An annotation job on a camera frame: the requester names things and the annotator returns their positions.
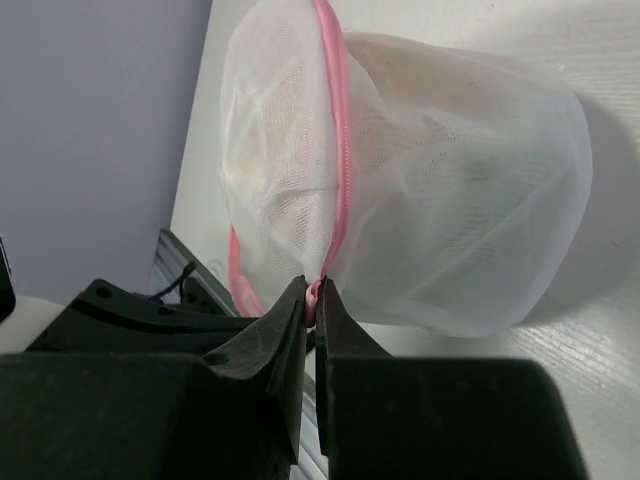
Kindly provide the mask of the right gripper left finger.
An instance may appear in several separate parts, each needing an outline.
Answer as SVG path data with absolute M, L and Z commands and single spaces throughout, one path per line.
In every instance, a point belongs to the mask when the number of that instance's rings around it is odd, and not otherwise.
M 223 381 L 248 389 L 259 423 L 290 463 L 298 461 L 306 360 L 306 281 L 291 280 L 263 316 L 204 356 Z

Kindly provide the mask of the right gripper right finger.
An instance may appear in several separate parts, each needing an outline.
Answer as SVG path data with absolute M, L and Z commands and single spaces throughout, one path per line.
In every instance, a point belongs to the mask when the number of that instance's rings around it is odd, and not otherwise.
M 321 453 L 328 457 L 329 360 L 336 356 L 391 358 L 349 314 L 333 280 L 324 277 L 317 289 L 315 310 L 316 418 Z

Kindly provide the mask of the white mesh laundry bag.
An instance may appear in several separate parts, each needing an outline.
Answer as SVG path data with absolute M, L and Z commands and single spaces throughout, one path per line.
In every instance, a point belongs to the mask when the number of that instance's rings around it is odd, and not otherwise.
M 289 282 L 335 283 L 367 323 L 479 337 L 522 322 L 577 232 L 587 121 L 518 61 L 346 33 L 326 1 L 260 1 L 220 93 L 228 281 L 259 316 Z

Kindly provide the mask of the beige bra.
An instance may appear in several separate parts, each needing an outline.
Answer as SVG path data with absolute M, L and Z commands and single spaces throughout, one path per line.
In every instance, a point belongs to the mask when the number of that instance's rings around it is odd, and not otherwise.
M 222 173 L 239 237 L 312 255 L 338 216 L 367 217 L 395 194 L 425 221 L 462 188 L 508 213 L 573 161 L 558 106 L 568 92 L 502 56 L 356 33 L 344 58 L 319 36 L 237 40 L 221 92 Z

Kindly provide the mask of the aluminium table frame rail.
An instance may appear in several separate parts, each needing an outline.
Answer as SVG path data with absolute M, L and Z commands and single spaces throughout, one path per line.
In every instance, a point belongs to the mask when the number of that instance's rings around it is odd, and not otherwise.
M 199 261 L 186 245 L 170 230 L 161 229 L 154 254 L 150 289 L 161 290 L 168 286 L 182 272 L 187 264 L 194 262 L 196 267 L 189 276 L 198 283 L 197 291 L 202 292 L 206 300 L 211 300 L 223 313 L 236 315 L 230 295 L 215 276 L 222 271 L 222 264 L 214 260 L 211 272 L 207 265 Z M 328 460 L 321 454 L 318 440 L 316 416 L 316 388 L 311 367 L 315 365 L 311 354 L 306 356 L 302 398 L 299 460 L 291 467 L 291 479 L 326 479 Z

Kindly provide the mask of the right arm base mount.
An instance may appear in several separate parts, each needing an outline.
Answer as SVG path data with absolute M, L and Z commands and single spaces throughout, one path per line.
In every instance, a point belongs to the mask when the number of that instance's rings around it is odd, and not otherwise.
M 54 353 L 192 353 L 205 355 L 253 320 L 229 315 L 192 277 L 190 262 L 153 295 L 93 281 L 26 348 Z

